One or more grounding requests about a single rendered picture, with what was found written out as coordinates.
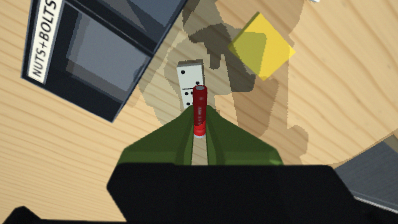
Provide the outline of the dark blue rack of labelled bins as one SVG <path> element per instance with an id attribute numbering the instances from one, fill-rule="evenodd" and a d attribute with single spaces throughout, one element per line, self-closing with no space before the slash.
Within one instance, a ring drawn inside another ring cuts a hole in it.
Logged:
<path id="1" fill-rule="evenodd" d="M 20 78 L 113 123 L 187 2 L 31 0 Z"/>

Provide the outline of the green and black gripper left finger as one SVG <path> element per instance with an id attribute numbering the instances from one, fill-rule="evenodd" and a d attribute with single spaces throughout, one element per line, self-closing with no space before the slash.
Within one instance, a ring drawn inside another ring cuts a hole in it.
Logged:
<path id="1" fill-rule="evenodd" d="M 192 165 L 193 141 L 194 106 L 190 105 L 174 120 L 125 147 L 116 166 L 125 162 L 183 165 L 184 151 L 184 165 Z"/>

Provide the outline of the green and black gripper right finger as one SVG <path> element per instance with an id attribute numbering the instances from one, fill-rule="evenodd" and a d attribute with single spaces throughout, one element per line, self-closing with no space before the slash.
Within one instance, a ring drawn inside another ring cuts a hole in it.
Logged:
<path id="1" fill-rule="evenodd" d="M 206 148 L 208 165 L 284 165 L 276 148 L 226 120 L 210 105 L 206 106 Z"/>

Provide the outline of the red battery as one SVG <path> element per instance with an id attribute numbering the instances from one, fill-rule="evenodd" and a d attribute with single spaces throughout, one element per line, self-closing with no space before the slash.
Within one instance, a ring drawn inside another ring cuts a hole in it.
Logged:
<path id="1" fill-rule="evenodd" d="M 206 106 L 207 106 L 207 87 L 196 85 L 193 87 L 193 106 L 194 106 L 194 136 L 203 138 L 206 135 Z"/>

